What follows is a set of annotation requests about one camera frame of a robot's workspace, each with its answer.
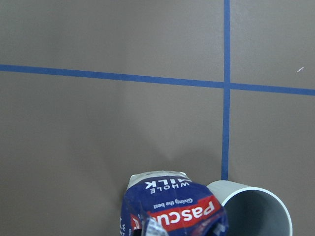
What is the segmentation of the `blue white milk carton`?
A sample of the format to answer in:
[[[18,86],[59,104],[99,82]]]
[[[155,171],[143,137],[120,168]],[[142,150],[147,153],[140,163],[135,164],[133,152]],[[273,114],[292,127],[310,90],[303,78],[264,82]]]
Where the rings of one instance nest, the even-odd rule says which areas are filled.
[[[225,236],[227,214],[207,186],[185,173],[132,175],[123,196],[122,236]]]

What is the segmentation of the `white mug with handle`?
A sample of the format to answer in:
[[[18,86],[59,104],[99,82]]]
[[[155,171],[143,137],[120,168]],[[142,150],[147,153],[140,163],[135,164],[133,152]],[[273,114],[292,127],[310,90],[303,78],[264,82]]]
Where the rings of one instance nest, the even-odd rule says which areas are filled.
[[[288,209],[274,193],[228,180],[207,187],[226,211],[228,236],[293,235]]]

